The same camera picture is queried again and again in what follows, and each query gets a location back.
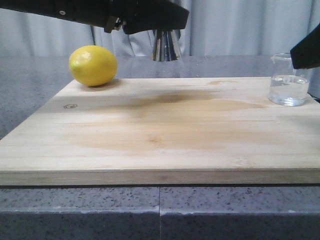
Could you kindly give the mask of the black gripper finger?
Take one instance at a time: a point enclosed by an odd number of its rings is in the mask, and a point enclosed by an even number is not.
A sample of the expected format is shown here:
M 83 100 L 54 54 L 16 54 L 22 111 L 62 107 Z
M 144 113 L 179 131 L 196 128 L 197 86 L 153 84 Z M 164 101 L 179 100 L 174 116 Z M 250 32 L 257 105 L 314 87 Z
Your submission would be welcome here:
M 290 50 L 294 69 L 313 69 L 320 66 L 320 25 Z

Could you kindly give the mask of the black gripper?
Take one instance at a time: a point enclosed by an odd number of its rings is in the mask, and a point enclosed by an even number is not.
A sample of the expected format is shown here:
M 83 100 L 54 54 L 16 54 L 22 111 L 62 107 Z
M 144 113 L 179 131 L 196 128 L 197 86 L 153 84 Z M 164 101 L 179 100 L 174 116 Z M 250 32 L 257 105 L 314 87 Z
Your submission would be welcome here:
M 169 0 L 51 0 L 53 16 L 101 27 L 106 33 L 122 26 L 127 35 L 149 30 L 182 30 L 189 11 Z

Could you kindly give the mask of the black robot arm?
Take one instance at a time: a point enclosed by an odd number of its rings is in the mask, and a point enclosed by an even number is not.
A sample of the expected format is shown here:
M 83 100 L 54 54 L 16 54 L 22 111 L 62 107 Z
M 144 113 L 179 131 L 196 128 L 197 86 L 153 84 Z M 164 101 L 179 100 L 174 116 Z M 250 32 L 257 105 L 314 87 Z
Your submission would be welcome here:
M 2 0 L 2 9 L 37 14 L 127 35 L 149 30 L 181 30 L 189 11 L 169 0 Z

